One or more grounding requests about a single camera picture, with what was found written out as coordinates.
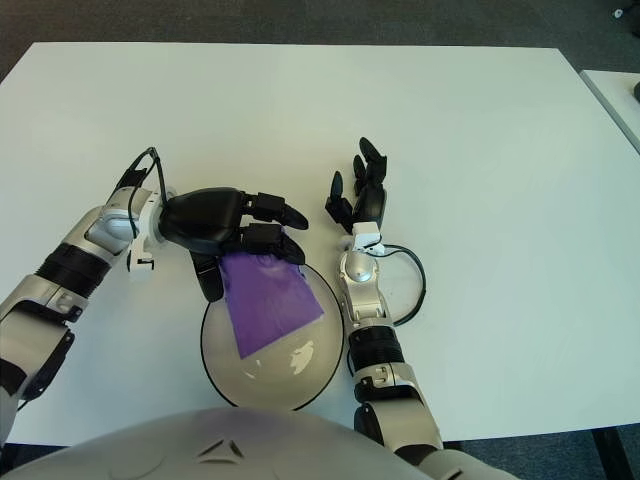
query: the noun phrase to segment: robot forearm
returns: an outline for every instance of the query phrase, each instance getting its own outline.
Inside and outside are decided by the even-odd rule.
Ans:
[[[39,397],[62,365],[74,340],[67,322],[78,319],[131,242],[130,195],[131,187],[121,188],[104,207],[89,211],[38,271],[0,304],[0,445],[9,435],[18,401]],[[149,195],[136,192],[134,218]]]

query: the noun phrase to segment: metal joint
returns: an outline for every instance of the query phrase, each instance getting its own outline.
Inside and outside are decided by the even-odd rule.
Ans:
[[[77,293],[67,290],[60,285],[50,282],[38,275],[27,275],[11,292],[4,302],[0,304],[0,321],[21,302],[32,302],[41,305],[63,317],[72,311],[82,313],[89,301]]]

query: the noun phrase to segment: gray carpet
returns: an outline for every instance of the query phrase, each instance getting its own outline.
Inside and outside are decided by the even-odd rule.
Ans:
[[[0,80],[36,41],[557,47],[578,71],[640,72],[640,12],[615,20],[618,1],[0,0]],[[620,435],[640,479],[640,426]],[[589,432],[462,448],[530,480],[605,478]]]

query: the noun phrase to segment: white table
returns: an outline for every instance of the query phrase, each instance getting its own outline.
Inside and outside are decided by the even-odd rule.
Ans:
[[[323,206],[361,135],[389,155],[384,239],[428,271],[398,335],[444,439],[640,421],[640,157],[557,50],[36,44],[0,85],[0,291],[148,145],[180,192],[286,196],[311,222],[293,237],[335,286],[341,231]],[[10,441],[225,405],[201,365],[188,254],[156,262],[146,284],[109,274]],[[415,273],[383,269],[401,312]],[[305,410],[351,425],[351,392],[343,363]]]
[[[640,73],[583,70],[580,76],[640,152],[640,102],[633,96]]]

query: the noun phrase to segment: purple cloth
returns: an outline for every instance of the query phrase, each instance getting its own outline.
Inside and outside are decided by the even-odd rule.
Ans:
[[[240,358],[324,313],[298,265],[273,255],[238,253],[224,256],[221,268]]]

